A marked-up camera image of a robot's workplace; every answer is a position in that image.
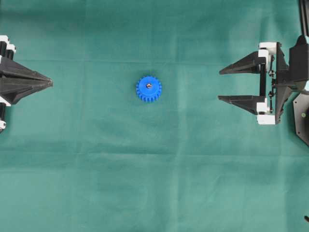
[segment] white plastic part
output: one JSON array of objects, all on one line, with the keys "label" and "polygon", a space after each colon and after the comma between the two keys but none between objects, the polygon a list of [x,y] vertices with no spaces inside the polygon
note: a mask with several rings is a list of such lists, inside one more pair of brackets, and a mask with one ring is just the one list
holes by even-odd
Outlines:
[{"label": "white plastic part", "polygon": [[11,50],[13,51],[14,53],[16,53],[16,47],[14,44],[8,44],[6,45],[6,50]]},{"label": "white plastic part", "polygon": [[264,102],[256,103],[256,111],[267,113],[269,111],[269,107],[267,106],[267,98],[265,98]]},{"label": "white plastic part", "polygon": [[260,125],[275,125],[276,119],[274,115],[257,115],[257,122]]},{"label": "white plastic part", "polygon": [[6,42],[7,44],[9,44],[9,37],[7,37],[6,35],[0,35],[0,42]]},{"label": "white plastic part", "polygon": [[266,70],[269,70],[269,61],[270,61],[269,51],[267,49],[260,49],[259,50],[259,57],[265,57],[266,58]]},{"label": "white plastic part", "polygon": [[0,120],[0,129],[5,129],[5,127],[6,127],[5,121]]},{"label": "white plastic part", "polygon": [[268,50],[270,55],[275,55],[277,53],[277,43],[276,42],[262,42],[259,44],[259,48]]},{"label": "white plastic part", "polygon": [[6,106],[11,106],[11,104],[1,96],[0,96],[0,103],[4,103],[6,104]]}]

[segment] gear teeth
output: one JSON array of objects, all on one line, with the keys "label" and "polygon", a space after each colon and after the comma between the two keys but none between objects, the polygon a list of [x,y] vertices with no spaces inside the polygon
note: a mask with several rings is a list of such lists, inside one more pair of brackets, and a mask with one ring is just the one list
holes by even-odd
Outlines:
[{"label": "gear teeth", "polygon": [[[147,83],[151,83],[156,88],[155,92],[153,91],[149,92],[148,90],[146,90]],[[143,78],[141,78],[136,84],[136,94],[138,98],[144,102],[151,103],[158,100],[159,97],[161,96],[161,93],[162,93],[162,84],[156,77],[146,75]]]}]

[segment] blue gear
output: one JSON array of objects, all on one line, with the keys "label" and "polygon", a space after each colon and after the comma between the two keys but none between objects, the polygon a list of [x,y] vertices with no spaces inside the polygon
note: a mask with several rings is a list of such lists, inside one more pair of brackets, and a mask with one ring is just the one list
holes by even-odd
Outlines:
[{"label": "blue gear", "polygon": [[145,102],[154,102],[158,100],[161,93],[162,85],[160,81],[153,76],[145,76],[136,84],[136,94]]}]

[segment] white bracket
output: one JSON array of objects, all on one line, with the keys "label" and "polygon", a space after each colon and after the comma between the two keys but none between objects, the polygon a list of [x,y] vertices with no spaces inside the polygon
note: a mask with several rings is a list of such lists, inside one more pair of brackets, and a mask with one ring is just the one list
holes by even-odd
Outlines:
[{"label": "white bracket", "polygon": [[5,121],[1,121],[1,120],[0,120],[0,129],[4,130],[5,127],[6,127]]}]

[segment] green fabric surface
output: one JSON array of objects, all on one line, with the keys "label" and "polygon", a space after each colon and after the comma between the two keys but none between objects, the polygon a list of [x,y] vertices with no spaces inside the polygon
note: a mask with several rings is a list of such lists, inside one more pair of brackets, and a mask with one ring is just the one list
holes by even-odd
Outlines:
[{"label": "green fabric surface", "polygon": [[[303,232],[309,148],[293,107],[260,126],[219,70],[301,34],[295,0],[2,0],[15,61],[55,86],[8,109],[3,232]],[[159,78],[159,101],[135,94]]]}]

